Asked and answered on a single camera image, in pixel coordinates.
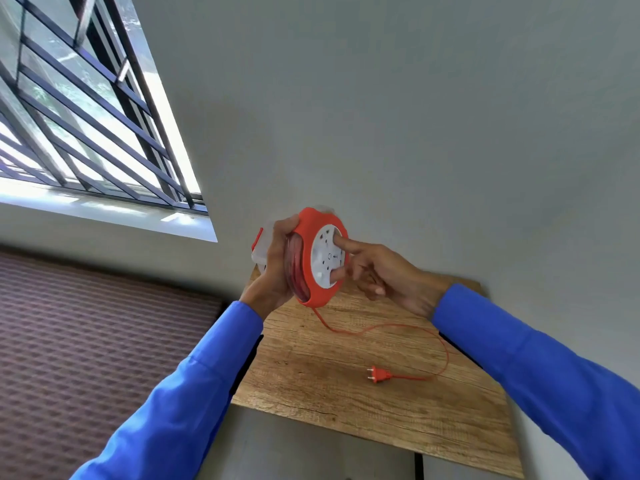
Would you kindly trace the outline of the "person's right hand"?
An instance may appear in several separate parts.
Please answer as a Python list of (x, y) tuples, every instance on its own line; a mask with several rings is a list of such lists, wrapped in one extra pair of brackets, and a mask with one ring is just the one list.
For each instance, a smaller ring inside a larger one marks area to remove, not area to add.
[(382, 244), (334, 236), (334, 243), (349, 255), (348, 263), (362, 266), (360, 279), (352, 281), (366, 297), (388, 298), (396, 305), (429, 319), (446, 291), (451, 277), (421, 270)]

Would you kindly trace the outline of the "dark metal window grille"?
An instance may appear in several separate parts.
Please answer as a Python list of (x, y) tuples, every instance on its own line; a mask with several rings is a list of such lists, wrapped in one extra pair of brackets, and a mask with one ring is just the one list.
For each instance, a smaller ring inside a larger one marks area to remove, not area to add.
[(132, 0), (0, 0), (0, 181), (207, 215)]

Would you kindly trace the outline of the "brown patterned mat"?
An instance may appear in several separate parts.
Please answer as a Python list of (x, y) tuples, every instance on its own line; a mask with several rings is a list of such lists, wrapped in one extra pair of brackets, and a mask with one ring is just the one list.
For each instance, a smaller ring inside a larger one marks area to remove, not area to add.
[(223, 308), (209, 294), (0, 251), (0, 480), (68, 480)]

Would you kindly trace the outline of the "white window sill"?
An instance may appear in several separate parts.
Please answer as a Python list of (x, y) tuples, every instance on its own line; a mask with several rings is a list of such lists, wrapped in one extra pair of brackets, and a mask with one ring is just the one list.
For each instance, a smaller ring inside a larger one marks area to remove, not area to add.
[(0, 203), (217, 242), (208, 216), (0, 177)]

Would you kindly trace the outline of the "person's left hand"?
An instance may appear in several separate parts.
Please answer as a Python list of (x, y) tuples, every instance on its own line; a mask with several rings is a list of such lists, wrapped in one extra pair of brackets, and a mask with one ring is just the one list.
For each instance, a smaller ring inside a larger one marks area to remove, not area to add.
[(245, 288), (239, 300), (265, 321), (270, 313), (288, 302), (292, 295), (285, 277), (284, 256), (269, 257), (268, 248), (265, 272)]

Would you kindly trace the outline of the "person's right forearm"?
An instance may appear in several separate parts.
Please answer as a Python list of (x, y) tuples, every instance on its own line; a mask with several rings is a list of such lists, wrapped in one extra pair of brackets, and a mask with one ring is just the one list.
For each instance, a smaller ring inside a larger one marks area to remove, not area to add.
[(640, 390), (468, 288), (433, 325), (496, 380), (589, 480), (640, 480)]

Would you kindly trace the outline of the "orange extension cord reel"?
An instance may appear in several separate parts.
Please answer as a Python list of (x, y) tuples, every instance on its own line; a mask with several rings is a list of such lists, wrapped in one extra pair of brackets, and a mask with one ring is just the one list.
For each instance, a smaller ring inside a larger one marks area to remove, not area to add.
[(306, 207), (288, 234), (284, 271), (294, 297), (308, 308), (325, 306), (342, 286), (332, 272), (348, 263), (348, 254), (334, 243), (334, 236), (347, 237), (346, 227), (327, 209)]

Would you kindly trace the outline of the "person's left forearm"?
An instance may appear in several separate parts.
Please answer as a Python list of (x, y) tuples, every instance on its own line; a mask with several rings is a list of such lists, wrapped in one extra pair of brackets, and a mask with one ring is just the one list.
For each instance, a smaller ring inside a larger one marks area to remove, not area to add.
[(70, 480), (193, 480), (262, 338), (269, 312), (235, 301)]

